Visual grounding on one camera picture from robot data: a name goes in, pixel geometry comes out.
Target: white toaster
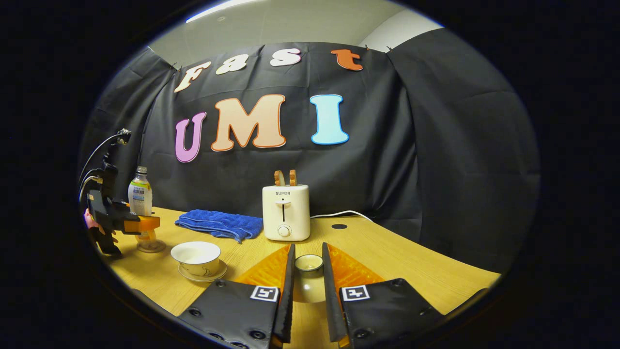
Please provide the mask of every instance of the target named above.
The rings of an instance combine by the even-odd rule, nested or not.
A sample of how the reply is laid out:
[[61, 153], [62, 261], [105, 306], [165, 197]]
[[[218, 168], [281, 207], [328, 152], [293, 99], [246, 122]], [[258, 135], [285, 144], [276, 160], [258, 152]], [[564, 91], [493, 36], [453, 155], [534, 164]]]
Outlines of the white toaster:
[[270, 240], [302, 241], [310, 236], [308, 186], [263, 188], [263, 229]]

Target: white teacup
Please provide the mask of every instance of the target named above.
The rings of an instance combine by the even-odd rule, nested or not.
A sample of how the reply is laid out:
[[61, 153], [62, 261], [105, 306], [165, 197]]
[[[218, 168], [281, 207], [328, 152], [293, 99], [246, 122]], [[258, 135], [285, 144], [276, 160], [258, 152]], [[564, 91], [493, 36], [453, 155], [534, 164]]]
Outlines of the white teacup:
[[215, 244], [203, 241], [184, 242], [170, 251], [170, 256], [188, 273], [203, 278], [219, 272], [221, 250]]

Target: wall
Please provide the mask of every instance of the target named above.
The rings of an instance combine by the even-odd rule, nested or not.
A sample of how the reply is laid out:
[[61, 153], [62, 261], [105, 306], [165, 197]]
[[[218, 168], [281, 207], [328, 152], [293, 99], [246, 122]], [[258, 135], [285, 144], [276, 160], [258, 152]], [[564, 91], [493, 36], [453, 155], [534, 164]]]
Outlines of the wall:
[[370, 33], [358, 46], [387, 52], [387, 46], [394, 48], [401, 43], [429, 30], [443, 28], [431, 19], [410, 10], [403, 10], [388, 18]]

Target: wooden table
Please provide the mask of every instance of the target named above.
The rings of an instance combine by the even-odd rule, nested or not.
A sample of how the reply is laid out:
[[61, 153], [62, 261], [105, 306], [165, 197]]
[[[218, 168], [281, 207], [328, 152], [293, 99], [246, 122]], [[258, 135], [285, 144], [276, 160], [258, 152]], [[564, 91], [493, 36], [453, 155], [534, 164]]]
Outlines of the wooden table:
[[[274, 242], [261, 234], [243, 244], [231, 238], [215, 238], [209, 233], [178, 227], [174, 222], [184, 212], [153, 208], [161, 218], [157, 238], [166, 243], [159, 253], [144, 253], [136, 248], [132, 235], [118, 232], [117, 246], [122, 258], [103, 256], [110, 267], [130, 288], [139, 289], [155, 303], [175, 316], [183, 312], [211, 283], [190, 281], [178, 272], [178, 262], [170, 256], [172, 247], [188, 241], [206, 241], [222, 250], [220, 258], [228, 265], [223, 279], [235, 280], [288, 242]], [[333, 229], [346, 224], [346, 229]], [[321, 217], [311, 220], [311, 234], [295, 242], [296, 256], [322, 255], [327, 242], [349, 254], [386, 280], [406, 279], [437, 311], [446, 314], [476, 291], [487, 288], [500, 276], [448, 258], [411, 242], [362, 217]], [[325, 302], [293, 303], [291, 343], [285, 348], [337, 348], [330, 343]]]

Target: saucer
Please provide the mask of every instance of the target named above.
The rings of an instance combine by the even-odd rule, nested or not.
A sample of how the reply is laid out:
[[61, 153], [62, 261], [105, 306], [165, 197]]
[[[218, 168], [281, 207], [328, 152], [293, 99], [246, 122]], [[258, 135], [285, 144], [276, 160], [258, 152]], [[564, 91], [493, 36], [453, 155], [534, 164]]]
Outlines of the saucer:
[[192, 275], [188, 273], [187, 270], [181, 268], [181, 265], [179, 265], [179, 274], [183, 275], [186, 279], [196, 281], [198, 283], [210, 283], [224, 276], [224, 274], [226, 274], [228, 270], [228, 265], [226, 265], [226, 263], [224, 263], [223, 260], [220, 260], [219, 268], [220, 268], [219, 273], [203, 278], [201, 276], [196, 276], [196, 275]]

